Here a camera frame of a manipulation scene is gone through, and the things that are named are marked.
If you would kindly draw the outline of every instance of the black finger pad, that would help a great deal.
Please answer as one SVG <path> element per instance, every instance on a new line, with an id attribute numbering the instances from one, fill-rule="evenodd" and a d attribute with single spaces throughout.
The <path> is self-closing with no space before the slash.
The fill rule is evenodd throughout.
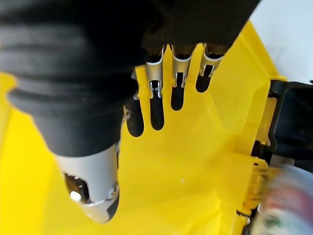
<path id="1" fill-rule="evenodd" d="M 154 94 L 150 99 L 150 118 L 151 125 L 155 130 L 161 130 L 164 126 L 164 113 L 162 98 L 159 98 L 157 94 Z"/>
<path id="2" fill-rule="evenodd" d="M 143 133 L 143 117 L 140 107 L 140 101 L 131 99 L 125 104 L 125 108 L 130 111 L 131 116 L 127 120 L 127 129 L 134 137 L 139 137 Z"/>
<path id="3" fill-rule="evenodd" d="M 172 109 L 178 111 L 182 108 L 184 102 L 184 88 L 181 87 L 183 77 L 178 73 L 177 86 L 172 89 L 171 106 Z"/>
<path id="4" fill-rule="evenodd" d="M 202 77 L 202 76 L 198 75 L 197 82 L 196 82 L 197 91 L 200 93 L 205 92 L 209 87 L 210 80 L 211 80 L 211 78 L 209 78 L 207 76 Z"/>

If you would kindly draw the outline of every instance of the blurry object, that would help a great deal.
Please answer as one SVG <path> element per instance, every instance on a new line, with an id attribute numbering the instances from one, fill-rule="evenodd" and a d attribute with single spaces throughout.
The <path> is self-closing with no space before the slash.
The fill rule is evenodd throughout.
<path id="1" fill-rule="evenodd" d="M 283 164 L 294 165 L 294 159 L 278 156 L 275 154 L 272 155 L 272 158 L 269 163 L 270 167 L 280 167 Z"/>
<path id="2" fill-rule="evenodd" d="M 284 165 L 268 189 L 251 235 L 313 234 L 313 174 Z"/>

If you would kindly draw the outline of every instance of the robotic hand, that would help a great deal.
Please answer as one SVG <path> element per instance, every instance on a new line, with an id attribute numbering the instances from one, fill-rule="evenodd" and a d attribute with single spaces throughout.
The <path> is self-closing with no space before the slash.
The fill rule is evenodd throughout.
<path id="1" fill-rule="evenodd" d="M 206 45 L 197 80 L 204 92 L 257 3 L 1 1 L 0 70 L 18 83 L 9 99 L 33 116 L 71 199 L 89 217 L 103 223 L 117 210 L 124 106 L 130 134 L 144 131 L 134 67 L 145 64 L 151 123 L 161 130 L 164 46 L 173 53 L 171 105 L 179 111 L 195 45 Z"/>

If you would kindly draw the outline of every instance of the yellow plastic bin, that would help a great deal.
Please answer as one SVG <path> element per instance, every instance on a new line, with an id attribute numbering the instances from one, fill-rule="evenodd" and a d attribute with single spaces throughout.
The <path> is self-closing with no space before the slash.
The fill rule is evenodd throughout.
<path id="1" fill-rule="evenodd" d="M 144 133 L 132 137 L 123 125 L 120 202 L 107 224 L 93 222 L 70 200 L 31 117 L 15 109 L 8 115 L 2 105 L 0 234 L 240 235 L 248 223 L 244 215 L 262 198 L 268 167 L 250 153 L 270 79 L 278 74 L 247 23 L 209 89 L 199 93 L 202 50 L 198 45 L 194 52 L 178 112 L 170 104 L 172 56 L 166 50 L 161 131 L 151 127 L 144 68 L 136 68 Z M 0 80 L 10 87 L 12 79 Z M 259 135 L 266 139 L 266 131 Z"/>

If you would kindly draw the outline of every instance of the white background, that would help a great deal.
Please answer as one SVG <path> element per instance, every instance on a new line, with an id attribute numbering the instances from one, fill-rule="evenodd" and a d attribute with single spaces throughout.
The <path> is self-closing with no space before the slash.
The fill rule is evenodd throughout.
<path id="1" fill-rule="evenodd" d="M 313 80 L 313 0 L 262 0 L 250 19 L 281 75 Z"/>

